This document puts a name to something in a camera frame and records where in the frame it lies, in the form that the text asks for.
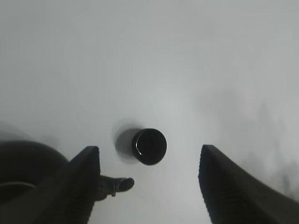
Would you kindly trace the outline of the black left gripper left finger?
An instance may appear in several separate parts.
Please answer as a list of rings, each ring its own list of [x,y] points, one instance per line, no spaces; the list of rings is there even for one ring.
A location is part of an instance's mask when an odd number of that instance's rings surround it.
[[[86,147],[64,168],[0,208],[2,224],[86,224],[98,191],[99,149]]]

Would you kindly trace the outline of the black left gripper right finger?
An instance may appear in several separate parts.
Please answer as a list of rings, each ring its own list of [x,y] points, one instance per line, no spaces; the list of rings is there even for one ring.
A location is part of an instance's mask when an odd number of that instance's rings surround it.
[[[299,204],[260,182],[213,145],[203,145],[199,186],[213,224],[297,224]]]

